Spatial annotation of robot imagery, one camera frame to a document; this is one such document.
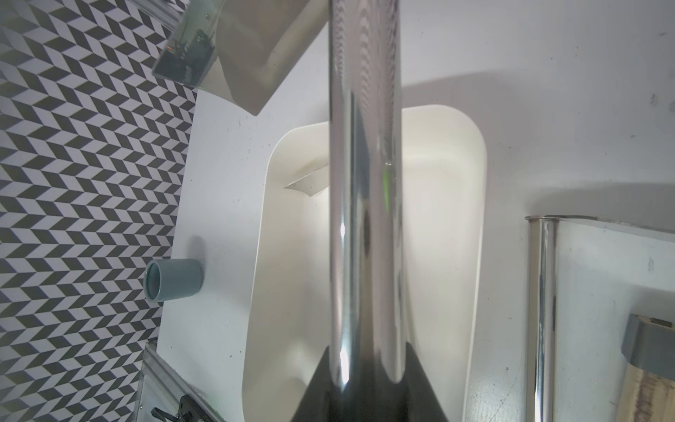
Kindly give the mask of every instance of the black triangular base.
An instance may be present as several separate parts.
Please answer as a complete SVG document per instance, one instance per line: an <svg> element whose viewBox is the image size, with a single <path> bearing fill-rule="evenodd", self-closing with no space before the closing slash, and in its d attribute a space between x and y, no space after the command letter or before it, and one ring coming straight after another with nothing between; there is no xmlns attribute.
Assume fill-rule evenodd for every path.
<svg viewBox="0 0 675 422"><path fill-rule="evenodd" d="M447 422L412 345L406 344L406 373L391 394L380 398L371 412L359 412L359 404L344 409L333 391L326 348L291 422Z"/></svg>

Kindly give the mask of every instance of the chrome pole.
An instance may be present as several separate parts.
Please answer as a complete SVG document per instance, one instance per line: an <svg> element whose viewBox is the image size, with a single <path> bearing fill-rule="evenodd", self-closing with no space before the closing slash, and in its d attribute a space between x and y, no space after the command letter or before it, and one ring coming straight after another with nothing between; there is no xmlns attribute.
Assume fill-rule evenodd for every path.
<svg viewBox="0 0 675 422"><path fill-rule="evenodd" d="M331 0L329 11L329 367L338 401L362 402L345 410L358 419L405 371L399 9Z"/></svg>
<svg viewBox="0 0 675 422"><path fill-rule="evenodd" d="M558 219L528 217L530 269L526 422L552 422L556 351Z"/></svg>

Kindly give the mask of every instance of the white countertop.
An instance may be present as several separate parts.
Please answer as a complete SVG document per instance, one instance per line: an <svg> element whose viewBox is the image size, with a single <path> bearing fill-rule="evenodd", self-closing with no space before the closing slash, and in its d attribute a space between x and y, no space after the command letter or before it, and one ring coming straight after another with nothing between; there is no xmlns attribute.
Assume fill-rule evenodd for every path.
<svg viewBox="0 0 675 422"><path fill-rule="evenodd" d="M528 214L675 229L675 2L402 0L404 106L465 112L487 144L487 204L467 420L521 421ZM261 114L200 92L172 257L205 263L166 302L159 354L242 422L248 310L266 166L328 118L327 31Z"/></svg>

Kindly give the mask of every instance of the gray plastic part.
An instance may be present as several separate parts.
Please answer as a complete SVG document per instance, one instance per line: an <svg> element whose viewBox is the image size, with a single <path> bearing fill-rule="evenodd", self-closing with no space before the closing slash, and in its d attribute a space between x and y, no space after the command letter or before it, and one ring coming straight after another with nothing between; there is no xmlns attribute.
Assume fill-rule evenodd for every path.
<svg viewBox="0 0 675 422"><path fill-rule="evenodd" d="M675 381L672 323L630 314L621 353L634 367Z"/></svg>
<svg viewBox="0 0 675 422"><path fill-rule="evenodd" d="M163 302L196 294L203 281L196 259L155 259L145 269L143 290L150 302Z"/></svg>

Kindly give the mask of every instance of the white sink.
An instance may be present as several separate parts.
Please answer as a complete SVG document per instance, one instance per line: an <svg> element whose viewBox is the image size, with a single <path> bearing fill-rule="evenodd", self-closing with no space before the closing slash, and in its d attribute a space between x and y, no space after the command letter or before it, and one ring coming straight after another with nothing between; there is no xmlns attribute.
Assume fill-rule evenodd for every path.
<svg viewBox="0 0 675 422"><path fill-rule="evenodd" d="M445 415L463 420L485 143L469 117L441 105L404 109L402 130L409 341ZM290 420L329 343L328 189L284 189L327 162L328 123L288 132L269 161L244 358L246 422Z"/></svg>

